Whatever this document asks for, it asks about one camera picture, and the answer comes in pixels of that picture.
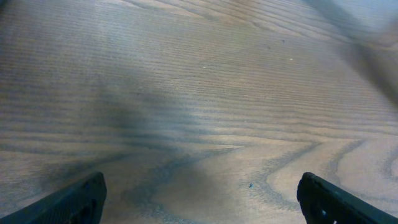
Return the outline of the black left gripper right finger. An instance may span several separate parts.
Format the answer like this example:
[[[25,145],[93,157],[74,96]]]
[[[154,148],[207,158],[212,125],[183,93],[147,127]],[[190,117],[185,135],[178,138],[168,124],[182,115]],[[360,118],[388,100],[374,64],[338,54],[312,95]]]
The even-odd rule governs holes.
[[[307,224],[397,224],[396,217],[311,172],[303,174],[297,200]]]

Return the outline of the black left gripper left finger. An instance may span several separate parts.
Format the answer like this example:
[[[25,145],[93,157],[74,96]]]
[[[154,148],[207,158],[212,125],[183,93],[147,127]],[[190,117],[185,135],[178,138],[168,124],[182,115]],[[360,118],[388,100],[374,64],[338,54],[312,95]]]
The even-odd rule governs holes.
[[[106,196],[104,175],[94,172],[1,218],[1,224],[99,224]]]

